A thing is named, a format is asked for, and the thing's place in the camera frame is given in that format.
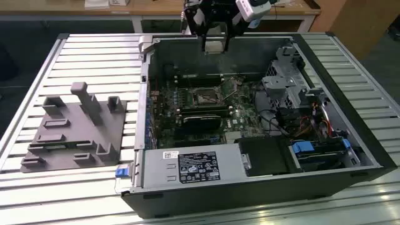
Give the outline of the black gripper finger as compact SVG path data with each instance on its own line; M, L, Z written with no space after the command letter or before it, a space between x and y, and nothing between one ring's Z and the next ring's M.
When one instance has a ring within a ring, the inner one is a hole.
M202 52L205 52L205 43L206 43L206 35L208 35L208 31L210 29L212 26L212 22L210 21L205 21L197 29L197 36L200 37L200 49Z
M236 36L241 36L244 33L244 20L238 20L236 24L233 24L232 20L224 21L225 23L225 35L224 35L224 52L229 49L230 39Z

